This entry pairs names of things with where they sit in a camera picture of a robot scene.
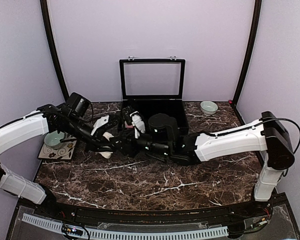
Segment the pink patterned sock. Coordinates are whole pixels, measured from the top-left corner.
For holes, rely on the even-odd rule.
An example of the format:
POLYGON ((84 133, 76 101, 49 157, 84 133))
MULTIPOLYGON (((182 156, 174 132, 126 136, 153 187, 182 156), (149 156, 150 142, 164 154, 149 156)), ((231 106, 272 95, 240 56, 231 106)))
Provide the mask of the pink patterned sock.
POLYGON ((126 121, 124 122, 124 128, 125 129, 133 129, 133 125, 132 124, 128 124, 126 121))

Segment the beige and brown sock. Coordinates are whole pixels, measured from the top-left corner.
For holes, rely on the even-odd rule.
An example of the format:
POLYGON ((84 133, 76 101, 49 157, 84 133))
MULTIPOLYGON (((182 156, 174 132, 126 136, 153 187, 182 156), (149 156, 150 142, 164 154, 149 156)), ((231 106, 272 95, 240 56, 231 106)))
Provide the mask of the beige and brown sock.
MULTIPOLYGON (((105 137, 107 140, 110 140, 111 138, 114 137, 111 133, 107 131, 102 136, 105 137)), ((113 152, 110 151, 111 148, 109 146, 105 146, 104 148, 107 149, 107 151, 101 151, 98 152, 98 154, 100 154, 105 159, 109 159, 112 156, 113 152)))

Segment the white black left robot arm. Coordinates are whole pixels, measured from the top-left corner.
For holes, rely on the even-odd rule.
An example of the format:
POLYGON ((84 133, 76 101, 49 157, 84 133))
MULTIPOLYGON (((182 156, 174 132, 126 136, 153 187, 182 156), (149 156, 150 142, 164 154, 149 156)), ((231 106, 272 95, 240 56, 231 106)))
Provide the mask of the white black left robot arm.
MULTIPOLYGON (((73 92, 65 103, 58 106, 46 104, 37 110, 0 126, 0 155, 7 150, 32 138, 54 131, 67 133, 84 141, 92 152, 112 153, 114 141, 103 136, 104 130, 89 125, 83 116, 92 103, 82 95, 73 92)), ((27 199, 50 218, 57 218, 61 213, 55 203, 55 196, 42 185, 25 179, 0 163, 0 189, 27 199)))

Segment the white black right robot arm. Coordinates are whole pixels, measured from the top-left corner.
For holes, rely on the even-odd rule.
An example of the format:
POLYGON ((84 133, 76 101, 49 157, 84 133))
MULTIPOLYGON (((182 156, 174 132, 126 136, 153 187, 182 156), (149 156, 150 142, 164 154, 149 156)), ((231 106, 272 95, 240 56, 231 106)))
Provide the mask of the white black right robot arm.
POLYGON ((151 116, 144 123, 139 112, 122 113, 123 123, 133 127, 134 137, 122 135, 122 151, 136 154, 145 151, 161 155, 181 166, 191 166, 209 160, 244 152, 266 152, 253 200, 245 205, 245 213, 256 217, 270 200, 283 172, 295 162, 296 147, 292 146, 283 118, 270 111, 248 124, 218 132, 200 131, 181 135, 177 120, 164 113, 151 116))

